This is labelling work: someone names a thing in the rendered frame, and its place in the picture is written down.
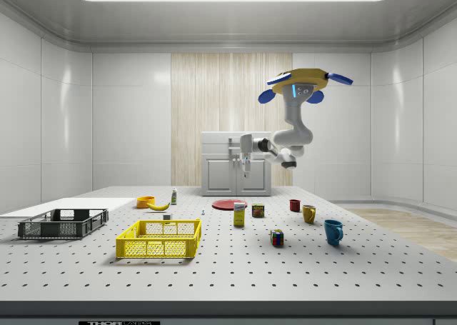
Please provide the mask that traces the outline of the white cabinet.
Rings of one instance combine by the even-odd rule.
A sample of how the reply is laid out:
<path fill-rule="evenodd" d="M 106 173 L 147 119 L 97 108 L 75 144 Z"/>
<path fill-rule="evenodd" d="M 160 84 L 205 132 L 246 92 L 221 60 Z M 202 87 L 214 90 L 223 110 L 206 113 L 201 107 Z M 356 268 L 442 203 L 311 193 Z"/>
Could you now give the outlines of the white cabinet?
<path fill-rule="evenodd" d="M 239 158 L 242 131 L 201 133 L 201 193 L 204 196 L 269 196 L 271 165 L 262 154 L 251 156 L 251 171 L 243 176 Z"/>

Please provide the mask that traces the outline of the red plate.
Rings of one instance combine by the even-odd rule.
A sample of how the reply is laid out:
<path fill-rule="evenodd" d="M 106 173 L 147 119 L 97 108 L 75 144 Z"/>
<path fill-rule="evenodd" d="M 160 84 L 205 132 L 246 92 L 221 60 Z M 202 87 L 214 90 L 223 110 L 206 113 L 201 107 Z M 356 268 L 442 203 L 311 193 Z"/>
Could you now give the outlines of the red plate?
<path fill-rule="evenodd" d="M 233 211 L 235 204 L 243 204 L 244 207 L 247 207 L 247 202 L 239 199 L 220 199 L 212 203 L 214 209 L 222 211 Z"/>

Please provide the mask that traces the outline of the yellow and white box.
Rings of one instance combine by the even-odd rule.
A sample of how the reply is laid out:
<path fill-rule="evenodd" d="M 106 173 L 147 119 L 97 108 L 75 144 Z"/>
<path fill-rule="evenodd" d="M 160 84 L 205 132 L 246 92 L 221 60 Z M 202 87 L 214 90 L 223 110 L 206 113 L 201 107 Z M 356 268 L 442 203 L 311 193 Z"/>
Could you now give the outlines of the yellow and white box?
<path fill-rule="evenodd" d="M 233 225 L 244 226 L 246 203 L 243 201 L 233 204 Z"/>

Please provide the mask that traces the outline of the blue mug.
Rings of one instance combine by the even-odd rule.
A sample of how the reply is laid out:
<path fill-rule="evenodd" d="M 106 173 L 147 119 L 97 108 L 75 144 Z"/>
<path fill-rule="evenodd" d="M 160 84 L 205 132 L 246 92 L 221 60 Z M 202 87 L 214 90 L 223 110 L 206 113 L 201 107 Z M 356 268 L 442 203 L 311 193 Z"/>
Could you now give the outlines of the blue mug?
<path fill-rule="evenodd" d="M 327 219 L 324 221 L 327 242 L 332 246 L 338 246 L 343 238 L 343 224 L 340 221 Z"/>

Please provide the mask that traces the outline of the yellow basket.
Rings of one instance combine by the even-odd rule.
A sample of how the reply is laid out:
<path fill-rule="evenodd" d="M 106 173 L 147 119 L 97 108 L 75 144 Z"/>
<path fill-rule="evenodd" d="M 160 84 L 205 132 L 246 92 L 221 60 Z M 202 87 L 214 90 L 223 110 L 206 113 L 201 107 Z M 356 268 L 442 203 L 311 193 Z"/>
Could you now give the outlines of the yellow basket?
<path fill-rule="evenodd" d="M 118 258 L 193 258 L 201 220 L 139 220 L 116 237 Z"/>

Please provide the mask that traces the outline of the dark grey basket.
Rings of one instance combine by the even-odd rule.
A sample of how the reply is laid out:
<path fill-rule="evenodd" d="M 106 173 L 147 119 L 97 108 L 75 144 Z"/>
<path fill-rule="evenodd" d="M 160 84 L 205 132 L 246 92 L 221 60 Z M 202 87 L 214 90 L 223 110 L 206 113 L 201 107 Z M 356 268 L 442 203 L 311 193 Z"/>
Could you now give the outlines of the dark grey basket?
<path fill-rule="evenodd" d="M 52 209 L 20 221 L 22 239 L 81 239 L 109 220 L 108 209 Z"/>

